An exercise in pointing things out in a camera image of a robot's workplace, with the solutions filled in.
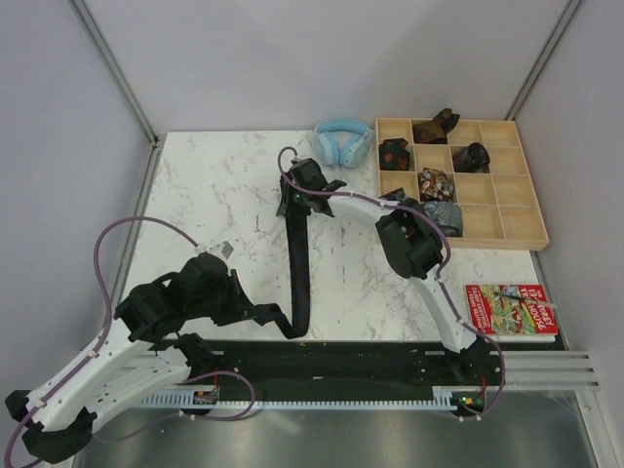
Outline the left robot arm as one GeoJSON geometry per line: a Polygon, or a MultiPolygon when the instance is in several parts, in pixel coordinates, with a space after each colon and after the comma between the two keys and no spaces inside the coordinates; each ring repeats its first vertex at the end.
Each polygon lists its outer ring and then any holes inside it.
{"type": "Polygon", "coordinates": [[[90,346],[39,388],[5,400],[21,441],[36,463],[63,462],[88,445],[120,412],[174,384],[203,383],[227,371],[209,343],[181,333],[188,321],[218,326],[254,319],[236,270],[200,253],[178,272],[134,287],[108,314],[90,346]]]}

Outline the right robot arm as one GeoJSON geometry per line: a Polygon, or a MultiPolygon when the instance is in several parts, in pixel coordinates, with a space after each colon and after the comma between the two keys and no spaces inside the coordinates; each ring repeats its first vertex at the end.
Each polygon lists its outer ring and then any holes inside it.
{"type": "Polygon", "coordinates": [[[302,337],[310,324],[308,217],[345,218],[373,228],[391,270],[419,291],[447,353],[448,376],[465,384],[488,374],[498,385],[505,384],[502,350],[460,313],[442,278],[450,260],[449,241],[418,202],[389,201],[353,191],[342,180],[327,180],[310,158],[280,170],[280,190],[277,214],[286,223],[292,301],[292,319],[282,326],[285,336],[302,337]]]}

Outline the dark blue striped tie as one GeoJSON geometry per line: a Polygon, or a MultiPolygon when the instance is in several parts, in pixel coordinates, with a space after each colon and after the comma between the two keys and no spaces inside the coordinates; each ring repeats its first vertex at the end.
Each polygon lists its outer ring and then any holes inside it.
{"type": "Polygon", "coordinates": [[[291,285],[291,312],[289,320],[277,303],[255,304],[256,316],[251,317],[260,326],[274,323],[286,339],[306,336],[311,317],[311,281],[308,248],[307,217],[283,217],[285,220],[291,285]]]}

